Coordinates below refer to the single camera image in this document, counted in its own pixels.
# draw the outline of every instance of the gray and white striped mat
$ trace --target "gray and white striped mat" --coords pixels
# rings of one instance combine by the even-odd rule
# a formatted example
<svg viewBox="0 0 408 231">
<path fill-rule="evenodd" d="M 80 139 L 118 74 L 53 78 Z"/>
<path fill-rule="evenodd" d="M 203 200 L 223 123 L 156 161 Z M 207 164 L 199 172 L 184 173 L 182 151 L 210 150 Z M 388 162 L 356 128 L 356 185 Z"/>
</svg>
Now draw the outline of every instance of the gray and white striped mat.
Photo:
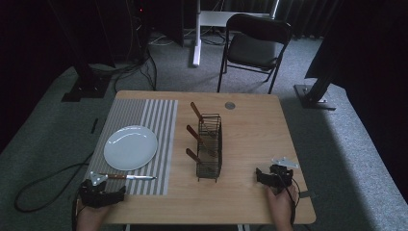
<svg viewBox="0 0 408 231">
<path fill-rule="evenodd" d="M 115 99 L 89 163 L 86 178 L 89 178 L 91 171 L 157 176 L 158 178 L 153 181 L 109 179 L 105 190 L 106 192 L 116 192 L 123 185 L 126 185 L 126 193 L 128 194 L 167 194 L 177 104 L 177 100 Z M 114 132 L 131 125 L 147 127 L 156 135 L 158 139 L 157 152 L 144 167 L 131 171 L 117 170 L 110 167 L 105 161 L 105 143 Z"/>
</svg>

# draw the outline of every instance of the metal stand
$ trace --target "metal stand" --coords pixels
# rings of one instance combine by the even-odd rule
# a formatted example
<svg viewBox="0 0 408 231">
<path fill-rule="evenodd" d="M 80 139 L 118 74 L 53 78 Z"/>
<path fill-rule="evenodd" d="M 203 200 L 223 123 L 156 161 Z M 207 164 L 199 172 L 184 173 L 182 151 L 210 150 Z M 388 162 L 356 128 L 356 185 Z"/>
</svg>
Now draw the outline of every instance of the metal stand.
<svg viewBox="0 0 408 231">
<path fill-rule="evenodd" d="M 331 104 L 325 97 L 322 97 L 318 102 L 312 102 L 308 100 L 307 93 L 312 88 L 312 85 L 294 85 L 294 90 L 296 91 L 297 97 L 299 97 L 303 108 L 308 109 L 324 109 L 334 111 L 336 107 Z"/>
</svg>

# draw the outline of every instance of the person's arm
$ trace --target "person's arm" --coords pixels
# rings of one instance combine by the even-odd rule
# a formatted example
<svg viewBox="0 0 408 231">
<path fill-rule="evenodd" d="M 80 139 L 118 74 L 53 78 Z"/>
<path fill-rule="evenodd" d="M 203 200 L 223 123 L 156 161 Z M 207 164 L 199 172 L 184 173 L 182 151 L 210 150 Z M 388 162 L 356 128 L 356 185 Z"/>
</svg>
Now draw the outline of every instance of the person's arm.
<svg viewBox="0 0 408 231">
<path fill-rule="evenodd" d="M 278 231 L 293 231 L 291 225 L 292 205 L 293 202 L 286 190 L 275 195 L 272 189 L 264 186 L 267 192 L 268 206 L 273 219 L 273 222 Z M 297 199 L 297 193 L 294 186 L 288 187 L 292 195 L 292 199 Z"/>
<path fill-rule="evenodd" d="M 85 207 L 79 202 L 80 211 L 77 215 L 77 231 L 97 231 L 102 226 L 105 216 L 109 213 L 112 206 L 105 206 L 98 209 Z"/>
</svg>

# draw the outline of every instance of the power cord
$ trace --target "power cord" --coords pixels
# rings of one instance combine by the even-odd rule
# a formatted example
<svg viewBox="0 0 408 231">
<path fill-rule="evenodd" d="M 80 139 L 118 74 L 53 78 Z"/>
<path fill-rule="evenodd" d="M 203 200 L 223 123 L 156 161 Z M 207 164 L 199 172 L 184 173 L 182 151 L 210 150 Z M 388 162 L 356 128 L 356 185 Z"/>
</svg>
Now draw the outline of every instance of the power cord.
<svg viewBox="0 0 408 231">
<path fill-rule="evenodd" d="M 80 164 L 75 164 L 75 165 L 72 165 L 72 166 L 69 166 L 69 167 L 64 167 L 64 168 L 61 169 L 61 170 L 58 170 L 58 171 L 56 171 L 56 172 L 54 172 L 54 173 L 51 173 L 51 174 L 49 174 L 49 175 L 47 175 L 47 176 L 45 176 L 45 177 L 42 177 L 42 178 L 40 178 L 40 179 L 38 179 L 38 180 L 35 180 L 35 181 L 33 181 L 33 182 L 27 184 L 26 186 L 24 186 L 24 187 L 17 193 L 17 195 L 15 196 L 15 199 L 14 199 L 14 208 L 15 208 L 18 212 L 21 212 L 21 213 L 33 213 L 33 212 L 36 212 L 36 211 L 45 209 L 45 208 L 48 207 L 50 204 L 54 203 L 54 202 L 57 200 L 57 198 L 60 197 L 60 196 L 63 194 L 63 192 L 64 192 L 64 191 L 66 190 L 66 188 L 69 186 L 69 184 L 71 183 L 71 181 L 72 181 L 72 180 L 74 179 L 74 177 L 78 174 L 78 172 L 80 171 L 81 167 L 83 167 L 83 166 L 88 166 L 88 165 L 89 165 L 89 164 L 87 163 L 87 161 L 88 161 L 89 158 L 92 156 L 92 154 L 93 154 L 93 152 L 90 153 L 90 154 L 88 155 L 88 157 L 87 157 L 82 163 L 80 163 Z M 72 176 L 69 178 L 69 180 L 65 183 L 65 185 L 63 186 L 63 188 L 62 188 L 53 198 L 51 198 L 48 202 L 45 202 L 43 205 L 40 205 L 40 206 L 38 206 L 37 208 L 34 208 L 34 209 L 23 208 L 21 205 L 19 205 L 18 201 L 19 201 L 21 195 L 22 195 L 25 191 L 27 191 L 28 189 L 30 189 L 31 187 L 33 187 L 35 184 L 37 184 L 37 183 L 39 183 L 39 182 L 42 182 L 42 181 L 45 181 L 45 180 L 47 180 L 47 179 L 49 179 L 49 178 L 51 178 L 51 177 L 53 177 L 53 176 L 56 176 L 56 175 L 60 174 L 61 172 L 64 172 L 64 171 L 66 171 L 66 170 L 68 170 L 68 169 L 70 169 L 70 168 L 73 168 L 73 167 L 78 167 L 78 168 L 75 170 L 75 172 L 74 172 L 74 173 L 72 174 Z"/>
</svg>

